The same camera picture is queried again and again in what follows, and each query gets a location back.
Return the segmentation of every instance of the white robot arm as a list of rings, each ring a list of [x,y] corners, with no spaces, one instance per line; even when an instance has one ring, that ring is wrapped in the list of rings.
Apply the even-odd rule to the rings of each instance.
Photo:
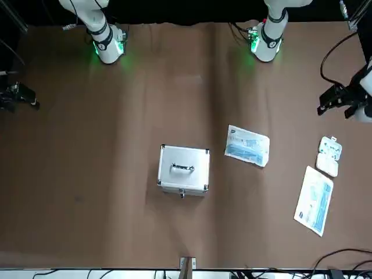
[[[105,64],[115,62],[124,53],[123,41],[126,33],[107,22],[101,7],[107,7],[109,0],[59,0],[60,4],[71,13],[76,14],[87,26],[96,52]]]
[[[264,0],[269,9],[265,23],[259,23],[254,30],[258,39],[252,43],[252,52],[263,62],[272,61],[279,51],[282,35],[288,23],[286,8],[303,7],[312,0]]]

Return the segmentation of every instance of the wire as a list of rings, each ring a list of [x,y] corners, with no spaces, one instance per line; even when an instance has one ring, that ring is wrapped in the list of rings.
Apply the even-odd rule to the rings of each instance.
[[[362,266],[362,265],[364,265],[366,263],[372,263],[372,260],[365,260],[365,261],[363,261],[361,263],[358,263],[355,267],[353,267],[352,270],[356,270],[358,267],[360,267],[360,266]]]
[[[355,276],[355,279],[357,279],[359,276],[362,276],[362,275],[364,275],[364,274],[366,274],[368,272],[372,272],[372,270],[365,270],[365,271],[360,272],[357,276]]]
[[[46,273],[35,273],[34,276],[33,276],[33,279],[35,279],[36,276],[44,276],[44,275],[48,275],[48,274],[52,274],[54,272],[57,272],[59,269],[55,269],[55,270],[52,270],[52,271],[49,271],[49,272],[46,272]]]
[[[102,279],[102,278],[104,278],[104,276],[106,276],[107,274],[109,274],[110,272],[113,272],[113,270],[109,270],[109,271],[107,271],[105,274],[103,274],[99,279]]]
[[[51,13],[49,13],[49,10],[48,10],[46,4],[44,3],[44,0],[41,0],[41,4],[44,7],[44,11],[45,11],[46,15],[48,16],[49,20],[52,22],[53,25],[56,25],[54,20],[53,20],[53,17],[51,15]]]
[[[103,9],[103,7],[98,3],[97,0],[94,0],[94,2],[99,6],[99,8],[100,8],[101,10]]]
[[[328,56],[332,53],[332,51],[334,51],[339,45],[341,45],[343,42],[347,41],[348,39],[350,39],[351,37],[355,36],[357,34],[357,32],[354,32],[348,36],[346,36],[345,38],[343,38],[342,40],[340,40],[340,42],[338,42],[337,44],[335,44],[331,49],[330,51],[328,51],[328,53],[325,55],[325,57],[323,58],[323,61],[321,62],[320,64],[320,76],[323,80],[326,80],[330,83],[333,83],[337,86],[340,86],[342,89],[346,90],[347,89],[345,88],[345,86],[343,84],[341,84],[340,82],[336,81],[336,80],[332,80],[328,77],[326,77],[324,74],[323,74],[323,65],[324,65],[324,62],[327,60]]]
[[[72,5],[72,8],[74,8],[74,12],[75,12],[75,15],[76,15],[76,25],[77,25],[77,23],[78,23],[78,16],[77,16],[76,8],[75,8],[75,5],[74,5],[74,3],[72,2],[72,0],[70,0],[70,3],[71,3],[71,5]]]
[[[21,56],[19,56],[6,42],[4,42],[2,39],[0,39],[0,42],[8,49],[10,50],[11,52],[13,52],[13,54],[18,58],[19,62],[22,63],[22,65],[24,66],[25,63],[23,61],[23,59],[21,58]]]
[[[93,271],[93,270],[90,270],[90,271],[88,272],[87,279],[89,279],[89,274],[91,274],[92,271]]]
[[[228,26],[229,26],[229,28],[230,28],[230,30],[231,30],[232,37],[234,38],[235,42],[236,42],[238,45],[241,45],[241,44],[240,44],[240,40],[242,41],[242,39],[239,38],[239,37],[235,34],[233,28],[231,27],[231,23],[228,23]]]
[[[304,273],[301,273],[301,272],[297,272],[297,273],[301,274],[302,276],[300,276],[296,273],[290,272],[290,271],[286,271],[284,269],[276,269],[276,268],[271,267],[271,268],[265,270],[263,273],[256,276],[255,279],[261,277],[263,274],[265,274],[267,272],[270,272],[270,271],[276,271],[276,272],[280,272],[280,273],[287,273],[287,274],[292,275],[293,276],[292,278],[294,278],[295,276],[300,277],[300,278],[305,278],[306,277],[306,275]]]
[[[239,31],[242,31],[242,32],[245,32],[245,33],[248,33],[248,30],[240,27],[239,25],[236,24],[236,22],[232,22],[231,23],[236,29],[238,29]]]
[[[341,253],[341,252],[359,252],[359,253],[365,253],[365,254],[372,254],[372,251],[369,251],[369,250],[364,250],[364,249],[354,249],[354,248],[346,248],[346,249],[340,249],[340,250],[336,250],[336,251],[333,251],[331,253],[328,253],[324,256],[322,256],[315,264],[314,266],[314,269],[312,271],[311,274],[309,274],[308,276],[304,277],[304,278],[312,278],[314,275],[315,275],[315,272],[316,272],[316,269],[318,267],[318,265],[320,264],[320,262],[322,260],[324,260],[325,258],[329,257],[329,256],[332,256],[334,254],[338,254],[338,253]]]
[[[238,45],[241,45],[238,41],[244,42],[245,44],[249,44],[248,39],[244,36],[244,34],[241,31],[241,29],[242,29],[241,27],[237,26],[235,23],[229,23],[228,26],[229,26],[229,28],[231,30],[232,36],[235,39],[235,42],[237,42]],[[241,36],[241,38],[239,38],[236,35],[236,33],[233,30],[233,26],[238,30],[239,35]]]

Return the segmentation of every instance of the sterile packaging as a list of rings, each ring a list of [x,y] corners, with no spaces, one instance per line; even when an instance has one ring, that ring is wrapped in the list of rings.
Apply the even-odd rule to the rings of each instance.
[[[294,219],[322,236],[332,190],[332,180],[308,166]]]
[[[225,155],[265,167],[269,161],[270,139],[236,126],[229,125]]]

